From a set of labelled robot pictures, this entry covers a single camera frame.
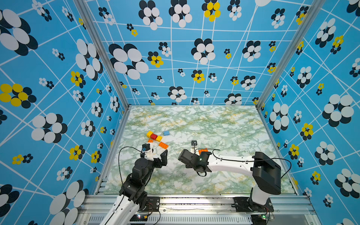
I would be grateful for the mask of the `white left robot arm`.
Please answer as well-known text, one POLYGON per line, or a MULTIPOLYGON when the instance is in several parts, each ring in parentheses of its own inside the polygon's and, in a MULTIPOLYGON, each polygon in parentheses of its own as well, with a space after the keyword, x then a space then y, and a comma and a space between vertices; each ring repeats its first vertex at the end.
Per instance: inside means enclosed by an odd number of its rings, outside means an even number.
POLYGON ((154 158, 153 144, 142 145, 140 158, 137 159, 125 181, 110 211, 100 224, 102 225, 127 225, 139 210, 146 208, 148 194, 145 187, 149 183, 154 169, 167 165, 168 150, 164 150, 160 157, 154 158))

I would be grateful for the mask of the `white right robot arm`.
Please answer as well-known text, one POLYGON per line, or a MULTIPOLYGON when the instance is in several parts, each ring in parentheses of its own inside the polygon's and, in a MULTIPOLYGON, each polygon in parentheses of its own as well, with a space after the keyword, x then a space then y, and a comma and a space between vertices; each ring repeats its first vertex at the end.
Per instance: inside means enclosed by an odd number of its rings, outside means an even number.
POLYGON ((251 188, 249 198, 235 200, 233 207, 239 212, 274 212, 271 196, 281 194, 281 166, 275 158, 256 151, 253 156, 224 156, 220 149, 194 148, 194 152, 183 149, 178 160, 199 176, 208 173, 229 172, 251 177, 256 184, 251 188))

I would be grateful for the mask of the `orange long lego plate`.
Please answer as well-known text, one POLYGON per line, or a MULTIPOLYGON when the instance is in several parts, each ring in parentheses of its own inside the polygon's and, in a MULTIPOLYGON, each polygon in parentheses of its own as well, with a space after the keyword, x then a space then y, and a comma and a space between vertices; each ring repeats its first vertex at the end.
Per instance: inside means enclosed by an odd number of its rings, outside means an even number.
POLYGON ((167 148, 169 147, 167 144, 165 144, 163 142, 160 142, 158 145, 159 145, 159 147, 161 147, 161 148, 163 148, 165 150, 167 150, 167 148))

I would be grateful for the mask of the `red square lego brick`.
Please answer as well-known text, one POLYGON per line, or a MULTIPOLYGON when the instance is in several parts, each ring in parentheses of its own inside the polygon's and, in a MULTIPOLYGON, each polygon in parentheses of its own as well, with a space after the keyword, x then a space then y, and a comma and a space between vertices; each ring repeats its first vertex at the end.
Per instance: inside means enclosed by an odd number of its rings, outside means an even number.
POLYGON ((151 134, 151 135, 150 135, 150 139, 152 139, 152 140, 156 140, 157 137, 158 137, 158 136, 157 136, 156 134, 151 134))

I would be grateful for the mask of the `yellow square lego brick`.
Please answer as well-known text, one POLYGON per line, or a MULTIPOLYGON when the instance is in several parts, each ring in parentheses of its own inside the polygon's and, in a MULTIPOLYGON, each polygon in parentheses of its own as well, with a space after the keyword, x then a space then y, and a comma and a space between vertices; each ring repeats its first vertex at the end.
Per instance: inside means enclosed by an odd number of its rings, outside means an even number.
POLYGON ((153 132, 152 132, 152 131, 149 131, 146 136, 147 136, 148 138, 151 138, 151 135, 152 135, 152 134, 153 134, 153 132))

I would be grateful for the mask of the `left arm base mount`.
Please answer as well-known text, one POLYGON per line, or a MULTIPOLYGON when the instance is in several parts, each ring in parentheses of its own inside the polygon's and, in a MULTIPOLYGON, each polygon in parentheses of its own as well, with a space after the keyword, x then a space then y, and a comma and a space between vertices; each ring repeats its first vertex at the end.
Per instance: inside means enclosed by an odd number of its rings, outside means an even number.
POLYGON ((136 201, 140 212, 159 212, 160 197, 142 197, 136 201))

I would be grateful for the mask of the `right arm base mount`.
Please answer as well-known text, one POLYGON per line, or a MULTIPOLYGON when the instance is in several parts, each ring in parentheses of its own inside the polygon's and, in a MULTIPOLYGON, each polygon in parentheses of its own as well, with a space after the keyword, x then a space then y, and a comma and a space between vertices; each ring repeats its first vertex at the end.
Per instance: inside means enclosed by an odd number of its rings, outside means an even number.
POLYGON ((252 202, 250 197, 234 197, 233 200, 231 207, 235 208, 236 212, 274 212, 270 198, 265 205, 252 202))

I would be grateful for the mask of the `aluminium front rail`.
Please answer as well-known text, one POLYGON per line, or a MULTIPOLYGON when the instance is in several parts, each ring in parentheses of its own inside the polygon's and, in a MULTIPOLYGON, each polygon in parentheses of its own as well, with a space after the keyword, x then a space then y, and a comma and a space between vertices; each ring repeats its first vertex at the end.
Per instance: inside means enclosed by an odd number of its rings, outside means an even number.
POLYGON ((319 225, 307 196, 271 196, 274 212, 244 211, 236 195, 158 195, 159 209, 139 225, 319 225))

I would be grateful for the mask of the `left aluminium corner post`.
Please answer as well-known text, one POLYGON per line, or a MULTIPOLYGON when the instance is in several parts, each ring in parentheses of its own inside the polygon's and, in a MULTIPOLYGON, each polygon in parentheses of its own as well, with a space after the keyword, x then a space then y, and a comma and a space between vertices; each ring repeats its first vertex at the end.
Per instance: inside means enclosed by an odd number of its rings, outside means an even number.
POLYGON ((129 103, 126 99, 124 92, 122 91, 122 88, 120 86, 120 81, 119 81, 117 75, 115 74, 115 70, 112 67, 110 59, 107 56, 105 47, 102 44, 99 33, 95 26, 95 23, 93 22, 93 20, 91 18, 91 12, 88 9, 85 1, 75 0, 74 3, 76 5, 77 10, 80 13, 81 18, 84 20, 85 25, 87 25, 87 31, 90 35, 90 38, 92 39, 93 44, 95 45, 96 50, 99 54, 99 57, 102 60, 102 63, 105 66, 105 69, 107 70, 107 72, 109 74, 110 80, 111 80, 112 84, 114 85, 116 92, 119 95, 119 98, 123 104, 123 107, 125 108, 124 111, 127 111, 129 109, 129 103))

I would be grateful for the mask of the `aluminium corner post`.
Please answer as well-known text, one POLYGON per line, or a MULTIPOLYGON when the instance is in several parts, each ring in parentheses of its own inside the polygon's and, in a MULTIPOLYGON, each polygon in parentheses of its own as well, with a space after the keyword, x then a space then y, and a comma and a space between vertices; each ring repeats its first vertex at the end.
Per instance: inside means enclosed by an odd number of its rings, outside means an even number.
POLYGON ((303 40, 304 36, 306 35, 306 33, 308 32, 309 28, 311 27, 311 25, 313 24, 314 20, 316 19, 317 15, 319 14, 322 6, 324 5, 324 3, 326 2, 326 0, 320 0, 320 1, 313 1, 307 17, 304 19, 304 21, 302 22, 302 24, 299 26, 297 32, 295 33, 291 43, 289 44, 289 46, 287 47, 285 53, 283 54, 279 65, 277 66, 277 69, 275 71, 275 73, 272 75, 272 77, 270 78, 270 80, 268 81, 264 91, 262 92, 260 98, 259 98, 259 102, 256 105, 256 108, 258 111, 261 110, 262 105, 264 104, 265 100, 268 98, 268 96, 270 95, 271 90, 273 89, 273 86, 275 84, 275 82, 280 78, 282 72, 284 71, 284 69, 286 68, 286 66, 288 65, 289 61, 291 60, 295 50, 297 49, 298 44, 303 40))
POLYGON ((90 35, 90 38, 92 39, 93 44, 95 45, 96 50, 99 54, 99 57, 102 60, 102 63, 105 66, 105 69, 107 70, 107 72, 109 74, 110 80, 111 80, 112 84, 114 85, 116 92, 119 95, 119 98, 123 104, 123 107, 125 108, 124 111, 127 111, 129 109, 129 103, 126 99, 124 92, 122 91, 122 88, 120 86, 120 81, 119 81, 117 75, 115 74, 115 70, 112 67, 110 59, 107 56, 105 47, 102 44, 99 33, 95 26, 95 23, 93 22, 93 20, 91 18, 91 12, 88 9, 85 1, 75 0, 74 3, 76 5, 77 10, 80 13, 81 18, 84 20, 85 25, 87 25, 87 31, 90 35))

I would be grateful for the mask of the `right aluminium corner post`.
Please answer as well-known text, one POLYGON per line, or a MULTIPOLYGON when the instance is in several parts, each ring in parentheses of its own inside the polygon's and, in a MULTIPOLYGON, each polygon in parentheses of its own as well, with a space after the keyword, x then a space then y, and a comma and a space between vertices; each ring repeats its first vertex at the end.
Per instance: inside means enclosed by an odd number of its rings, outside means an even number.
POLYGON ((313 1, 307 17, 304 19, 304 21, 302 22, 302 24, 299 26, 297 32, 295 33, 291 43, 289 44, 289 46, 287 47, 285 53, 283 54, 279 65, 277 66, 277 69, 275 71, 275 73, 272 75, 272 77, 270 78, 270 80, 268 81, 264 91, 262 92, 260 98, 259 98, 259 102, 256 105, 256 108, 258 111, 261 110, 262 105, 264 104, 265 100, 268 98, 268 96, 270 95, 271 90, 273 89, 273 86, 275 84, 275 82, 280 78, 282 72, 284 71, 284 69, 286 68, 286 66, 288 65, 289 61, 291 60, 295 50, 297 49, 298 44, 303 40, 304 36, 306 35, 306 33, 308 32, 309 28, 311 27, 311 25, 313 24, 314 20, 316 19, 317 15, 319 14, 322 6, 324 5, 324 3, 326 2, 326 0, 320 0, 320 1, 313 1))

